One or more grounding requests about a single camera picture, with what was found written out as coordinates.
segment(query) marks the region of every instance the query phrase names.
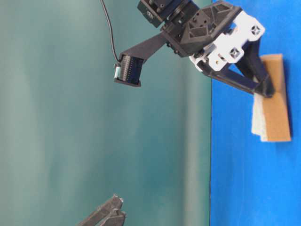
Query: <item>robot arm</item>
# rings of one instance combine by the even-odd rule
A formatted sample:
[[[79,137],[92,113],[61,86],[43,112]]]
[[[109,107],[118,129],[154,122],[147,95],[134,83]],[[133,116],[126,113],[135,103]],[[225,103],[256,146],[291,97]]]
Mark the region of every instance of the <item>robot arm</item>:
[[[116,82],[141,86],[142,65],[167,43],[204,75],[251,94],[273,96],[272,82],[258,56],[265,28],[240,7],[222,0],[201,9],[192,0],[140,0],[138,9],[155,27],[164,25],[160,34],[120,54]],[[241,74],[230,70],[231,64]]]

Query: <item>brown cardboard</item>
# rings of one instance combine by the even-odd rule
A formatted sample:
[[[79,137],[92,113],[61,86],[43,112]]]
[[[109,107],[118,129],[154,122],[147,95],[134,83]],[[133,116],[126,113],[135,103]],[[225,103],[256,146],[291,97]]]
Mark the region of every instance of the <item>brown cardboard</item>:
[[[263,111],[266,119],[268,142],[291,141],[287,114],[285,75],[282,54],[261,57],[275,88],[272,98],[263,99]]]

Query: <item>blue table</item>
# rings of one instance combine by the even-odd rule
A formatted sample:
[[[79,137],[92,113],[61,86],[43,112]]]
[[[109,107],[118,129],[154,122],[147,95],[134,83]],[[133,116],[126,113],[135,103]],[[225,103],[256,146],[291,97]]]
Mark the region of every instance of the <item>blue table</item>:
[[[293,140],[251,134],[253,97],[213,81],[211,226],[301,225],[301,2],[232,0],[265,27],[260,54],[283,53]]]

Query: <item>wire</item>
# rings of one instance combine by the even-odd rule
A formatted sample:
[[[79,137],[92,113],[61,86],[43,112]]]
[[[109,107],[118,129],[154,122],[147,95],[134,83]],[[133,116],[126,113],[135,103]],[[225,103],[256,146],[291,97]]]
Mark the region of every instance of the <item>wire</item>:
[[[110,30],[110,39],[111,39],[112,52],[113,52],[113,55],[114,55],[114,58],[115,58],[117,64],[120,65],[120,61],[118,60],[118,57],[117,57],[116,51],[115,51],[113,29],[112,29],[112,24],[111,24],[111,21],[110,21],[110,18],[109,18],[109,14],[108,14],[107,8],[106,8],[106,6],[104,4],[104,1],[100,0],[100,3],[103,6],[103,11],[104,11],[105,17],[107,18],[107,22],[108,22],[108,26],[109,26],[109,30]]]

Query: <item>black mounting arm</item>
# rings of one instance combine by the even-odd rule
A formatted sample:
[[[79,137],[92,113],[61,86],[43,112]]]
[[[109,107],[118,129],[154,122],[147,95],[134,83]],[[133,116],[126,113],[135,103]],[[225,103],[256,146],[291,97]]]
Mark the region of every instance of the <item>black mounting arm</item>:
[[[140,87],[142,65],[166,43],[166,38],[160,33],[122,52],[120,67],[116,67],[115,82]]]

